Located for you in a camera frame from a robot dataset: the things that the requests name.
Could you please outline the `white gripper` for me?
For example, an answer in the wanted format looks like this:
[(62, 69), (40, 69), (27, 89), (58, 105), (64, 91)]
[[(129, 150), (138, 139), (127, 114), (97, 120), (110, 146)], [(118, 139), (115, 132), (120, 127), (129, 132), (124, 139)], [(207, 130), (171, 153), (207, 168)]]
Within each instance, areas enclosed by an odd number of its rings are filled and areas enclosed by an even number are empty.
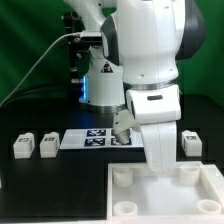
[(146, 124), (140, 126), (145, 157), (154, 173), (170, 173), (176, 166), (176, 122)]

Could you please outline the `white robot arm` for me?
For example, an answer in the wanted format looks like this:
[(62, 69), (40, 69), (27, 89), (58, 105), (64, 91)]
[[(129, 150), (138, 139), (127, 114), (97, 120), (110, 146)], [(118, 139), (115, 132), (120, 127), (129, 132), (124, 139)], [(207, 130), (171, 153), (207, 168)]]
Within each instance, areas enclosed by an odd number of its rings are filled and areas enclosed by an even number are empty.
[(142, 136), (151, 171), (176, 163), (176, 121), (181, 118), (176, 62), (192, 57), (205, 38), (195, 0), (64, 0), (84, 23), (90, 44), (82, 106), (114, 114), (113, 131), (123, 144)]

